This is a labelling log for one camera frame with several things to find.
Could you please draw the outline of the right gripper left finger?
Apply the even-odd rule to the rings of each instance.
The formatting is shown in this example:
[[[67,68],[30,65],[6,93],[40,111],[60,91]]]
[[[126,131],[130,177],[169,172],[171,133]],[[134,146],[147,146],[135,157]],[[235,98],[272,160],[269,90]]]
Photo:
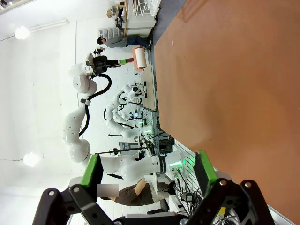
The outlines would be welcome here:
[[[66,225],[73,214],[80,213],[89,225],[113,225],[114,222],[97,204],[103,172],[100,156],[92,155],[80,183],[62,192],[56,188],[43,191],[32,223]]]

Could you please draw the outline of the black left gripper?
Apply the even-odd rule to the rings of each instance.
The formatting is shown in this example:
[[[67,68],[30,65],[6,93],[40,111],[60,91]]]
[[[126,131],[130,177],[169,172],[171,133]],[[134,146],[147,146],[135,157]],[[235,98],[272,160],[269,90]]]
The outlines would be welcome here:
[[[106,56],[97,56],[93,58],[92,68],[95,73],[104,73],[107,68],[117,68],[133,62],[134,59],[108,60]]]

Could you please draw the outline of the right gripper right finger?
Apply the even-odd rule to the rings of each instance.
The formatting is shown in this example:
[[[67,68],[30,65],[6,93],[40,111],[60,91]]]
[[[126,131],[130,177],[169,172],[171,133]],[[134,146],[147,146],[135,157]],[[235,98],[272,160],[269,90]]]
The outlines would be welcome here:
[[[232,210],[241,225],[273,225],[268,205],[254,180],[240,184],[219,178],[205,151],[195,154],[193,166],[204,199],[188,225],[211,225],[221,208]]]

